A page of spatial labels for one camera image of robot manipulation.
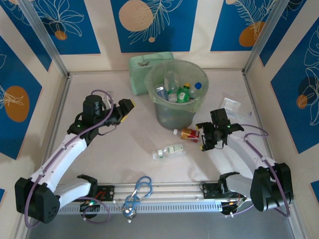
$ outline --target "white wall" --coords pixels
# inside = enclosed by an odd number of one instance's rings
[[[319,180],[319,144],[297,153],[270,81],[317,20],[318,9],[318,0],[307,0],[265,68],[258,59],[248,74],[274,157],[278,162],[287,163],[292,171],[295,203],[310,238],[314,239],[319,238],[319,204],[310,183]]]
[[[0,36],[20,58],[37,81],[42,85],[38,103],[34,109],[22,148],[17,160],[0,153],[0,188],[5,189],[0,204],[0,237],[13,238],[21,214],[16,211],[14,185],[20,177],[28,178],[39,166],[47,143],[47,129],[58,90],[64,80],[54,63],[47,72],[16,27],[0,7]]]
[[[203,68],[242,69],[250,51],[210,52],[224,0],[198,0],[190,52],[176,52],[175,59],[191,61]],[[145,53],[121,53],[109,0],[86,0],[85,5],[101,54],[63,55],[70,72],[128,70],[128,61]]]

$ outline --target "white tabletop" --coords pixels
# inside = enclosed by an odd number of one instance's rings
[[[251,108],[240,71],[205,72],[209,77],[209,89],[190,128],[194,128],[196,123],[211,121],[210,111],[220,108],[224,98]],[[150,176],[153,182],[207,181],[217,180],[220,174],[232,171],[252,177],[241,158],[227,146],[223,150],[201,152],[200,141],[193,143],[182,140],[173,135],[172,131],[161,127],[155,116],[154,103],[149,96],[135,96],[132,93],[127,71],[72,76],[54,149],[64,139],[75,117],[82,112],[85,97],[95,89],[113,91],[116,103],[122,98],[132,99],[136,107],[114,132],[97,136],[74,161],[60,183],[70,182],[80,174],[92,176],[98,179],[99,183],[135,183],[144,175]],[[245,123],[257,125],[253,112]],[[100,132],[112,128],[102,128]],[[185,145],[185,156],[153,160],[153,150],[180,142]],[[261,139],[256,139],[256,144],[266,152]]]

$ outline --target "green container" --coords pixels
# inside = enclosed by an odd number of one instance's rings
[[[143,56],[135,56],[129,60],[131,86],[134,95],[142,95],[148,92],[144,79],[146,74],[164,61],[174,60],[171,52],[158,52]]]
[[[187,103],[171,103],[158,96],[154,87],[164,83],[164,74],[169,70],[177,74],[180,86],[185,83],[192,86],[200,82],[202,87],[198,97]],[[208,78],[199,66],[188,61],[173,60],[154,66],[145,77],[145,85],[155,103],[158,122],[167,129],[182,129],[192,123],[199,111],[208,90]]]

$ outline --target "clear plastic bucket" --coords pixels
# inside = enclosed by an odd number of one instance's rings
[[[191,86],[197,82],[202,84],[195,99],[182,104],[171,103],[157,94],[155,86],[164,84],[165,72],[172,70],[178,76],[180,87],[185,83],[190,83]],[[208,90],[208,78],[199,66],[188,61],[173,60],[154,66],[145,77],[145,85],[151,100],[155,103],[159,123],[167,129],[182,129],[192,123],[196,112],[199,111]]]

